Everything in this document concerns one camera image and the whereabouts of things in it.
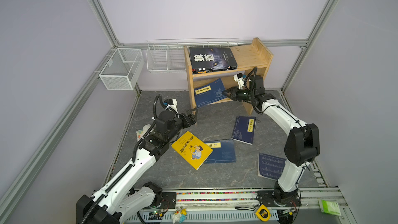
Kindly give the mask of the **navy notebook white lines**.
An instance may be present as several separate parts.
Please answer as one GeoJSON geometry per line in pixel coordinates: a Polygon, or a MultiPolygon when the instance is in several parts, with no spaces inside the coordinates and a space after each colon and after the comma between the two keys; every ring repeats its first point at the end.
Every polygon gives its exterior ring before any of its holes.
{"type": "Polygon", "coordinates": [[[278,180],[286,165],[287,159],[259,153],[258,176],[272,180],[278,180]]]}

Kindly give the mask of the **small white toy figure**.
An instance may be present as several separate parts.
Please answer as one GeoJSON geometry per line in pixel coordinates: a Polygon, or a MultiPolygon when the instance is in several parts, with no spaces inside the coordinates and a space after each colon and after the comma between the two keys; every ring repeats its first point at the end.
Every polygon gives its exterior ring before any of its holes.
{"type": "Polygon", "coordinates": [[[182,224],[186,220],[186,218],[187,218],[187,211],[185,208],[177,210],[174,212],[174,214],[172,214],[172,223],[182,224]]]}

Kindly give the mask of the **green white packet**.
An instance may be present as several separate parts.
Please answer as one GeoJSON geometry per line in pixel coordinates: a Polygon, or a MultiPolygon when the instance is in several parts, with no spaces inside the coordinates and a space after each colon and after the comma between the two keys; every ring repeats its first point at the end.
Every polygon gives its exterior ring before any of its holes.
{"type": "Polygon", "coordinates": [[[337,202],[319,200],[319,207],[322,213],[334,216],[341,216],[340,205],[337,202]]]}

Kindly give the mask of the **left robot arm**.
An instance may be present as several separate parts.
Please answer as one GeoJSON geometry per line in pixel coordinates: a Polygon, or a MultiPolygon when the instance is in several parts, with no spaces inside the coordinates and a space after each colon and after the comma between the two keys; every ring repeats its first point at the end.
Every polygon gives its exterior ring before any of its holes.
{"type": "Polygon", "coordinates": [[[76,203],[78,224],[123,224],[146,207],[161,204],[162,188],[148,182],[133,192],[136,182],[169,149],[185,128],[197,122],[198,110],[179,113],[176,99],[163,100],[158,94],[152,105],[152,123],[133,148],[132,158],[92,196],[84,195],[76,203]]]}

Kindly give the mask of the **yellow tape measure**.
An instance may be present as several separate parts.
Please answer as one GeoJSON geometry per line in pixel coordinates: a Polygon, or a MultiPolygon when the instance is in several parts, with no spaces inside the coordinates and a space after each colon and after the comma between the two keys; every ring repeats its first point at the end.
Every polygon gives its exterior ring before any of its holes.
{"type": "Polygon", "coordinates": [[[259,220],[262,222],[268,222],[270,220],[271,214],[269,209],[261,204],[255,212],[255,215],[258,217],[259,220]]]}

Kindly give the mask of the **blue book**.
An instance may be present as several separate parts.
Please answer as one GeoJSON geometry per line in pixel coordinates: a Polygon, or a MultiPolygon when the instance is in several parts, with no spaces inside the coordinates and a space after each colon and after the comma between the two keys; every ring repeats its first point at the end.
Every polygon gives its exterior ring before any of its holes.
{"type": "Polygon", "coordinates": [[[204,162],[205,164],[236,162],[233,140],[210,141],[205,144],[212,149],[212,153],[204,162]]]}

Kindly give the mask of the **wooden two-tier bookshelf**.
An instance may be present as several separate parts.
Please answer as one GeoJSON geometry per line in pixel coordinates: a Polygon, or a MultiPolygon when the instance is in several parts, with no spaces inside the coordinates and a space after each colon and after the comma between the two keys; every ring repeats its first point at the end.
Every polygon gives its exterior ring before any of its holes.
{"type": "Polygon", "coordinates": [[[194,98],[194,90],[196,88],[210,84],[219,78],[222,80],[226,89],[237,85],[237,82],[235,82],[233,79],[234,75],[238,73],[247,75],[254,67],[258,68],[258,75],[262,76],[263,79],[266,78],[266,75],[269,71],[269,66],[273,59],[273,54],[259,38],[254,38],[250,45],[232,46],[231,51],[235,56],[237,69],[230,71],[193,74],[190,60],[190,50],[188,46],[184,46],[189,98],[192,108],[197,107],[194,98]]]}

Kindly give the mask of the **black Murphy's law book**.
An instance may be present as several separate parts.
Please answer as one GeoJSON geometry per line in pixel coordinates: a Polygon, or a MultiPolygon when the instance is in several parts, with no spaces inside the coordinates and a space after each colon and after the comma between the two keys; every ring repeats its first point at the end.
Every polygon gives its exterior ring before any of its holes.
{"type": "Polygon", "coordinates": [[[205,73],[215,73],[215,72],[222,72],[222,71],[232,71],[236,70],[237,67],[227,67],[227,68],[220,68],[220,69],[215,69],[215,68],[193,68],[192,73],[193,74],[205,74],[205,73]]]}

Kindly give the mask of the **white mesh box basket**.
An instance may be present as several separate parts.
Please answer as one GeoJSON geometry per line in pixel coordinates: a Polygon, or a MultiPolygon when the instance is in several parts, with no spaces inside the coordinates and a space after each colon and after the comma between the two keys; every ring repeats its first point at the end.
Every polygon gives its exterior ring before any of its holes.
{"type": "Polygon", "coordinates": [[[115,49],[99,77],[107,90],[132,91],[144,67],[143,53],[140,49],[115,49]]]}

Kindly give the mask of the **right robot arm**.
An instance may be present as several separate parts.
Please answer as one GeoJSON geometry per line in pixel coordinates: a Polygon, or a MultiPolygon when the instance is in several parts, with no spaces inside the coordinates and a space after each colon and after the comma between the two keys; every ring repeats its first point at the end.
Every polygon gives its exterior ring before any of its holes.
{"type": "Polygon", "coordinates": [[[237,85],[222,92],[232,101],[250,104],[254,111],[266,114],[275,121],[287,135],[284,153],[287,158],[281,177],[270,197],[276,205],[285,206],[291,202],[300,205],[299,182],[307,167],[320,155],[319,128],[306,123],[291,112],[262,85],[263,77],[254,67],[248,75],[239,73],[233,76],[237,85]]]}

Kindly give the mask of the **navy book yellow label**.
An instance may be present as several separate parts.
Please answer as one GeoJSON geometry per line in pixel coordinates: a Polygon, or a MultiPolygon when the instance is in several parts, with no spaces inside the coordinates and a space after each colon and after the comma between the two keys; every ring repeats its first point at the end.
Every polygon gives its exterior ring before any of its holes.
{"type": "Polygon", "coordinates": [[[195,88],[194,99],[197,108],[203,107],[215,103],[217,101],[227,98],[223,92],[225,91],[224,84],[221,78],[215,80],[212,83],[206,84],[204,86],[195,88]]]}
{"type": "Polygon", "coordinates": [[[252,145],[254,143],[256,121],[256,117],[236,116],[231,139],[252,145]]]}

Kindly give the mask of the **yellow folder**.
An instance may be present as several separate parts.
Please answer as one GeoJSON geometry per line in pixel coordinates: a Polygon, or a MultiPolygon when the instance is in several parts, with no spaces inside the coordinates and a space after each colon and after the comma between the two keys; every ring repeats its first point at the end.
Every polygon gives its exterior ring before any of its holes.
{"type": "Polygon", "coordinates": [[[189,131],[175,141],[172,148],[195,170],[198,170],[213,152],[212,148],[189,131]]]}

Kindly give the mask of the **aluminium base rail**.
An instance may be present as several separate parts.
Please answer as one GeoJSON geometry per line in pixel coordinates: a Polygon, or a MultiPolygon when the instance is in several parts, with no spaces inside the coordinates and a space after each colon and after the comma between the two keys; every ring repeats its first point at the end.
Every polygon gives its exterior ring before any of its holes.
{"type": "Polygon", "coordinates": [[[265,205],[271,214],[270,219],[281,223],[292,223],[294,215],[308,208],[320,208],[319,200],[337,202],[341,217],[348,217],[353,223],[353,216],[345,213],[348,207],[343,194],[338,188],[301,188],[298,191],[300,205],[291,202],[278,206],[270,199],[272,189],[219,189],[219,190],[163,190],[159,206],[146,207],[132,215],[123,224],[140,221],[141,223],[172,222],[172,214],[183,208],[187,211],[186,223],[201,221],[234,222],[259,220],[255,215],[258,207],[265,205]]]}

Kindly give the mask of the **black wolf cover book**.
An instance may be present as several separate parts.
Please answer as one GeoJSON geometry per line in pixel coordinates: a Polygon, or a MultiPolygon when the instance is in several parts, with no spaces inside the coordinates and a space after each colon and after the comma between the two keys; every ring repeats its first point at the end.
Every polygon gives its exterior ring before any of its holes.
{"type": "Polygon", "coordinates": [[[192,69],[238,67],[231,48],[190,47],[189,53],[192,69]]]}

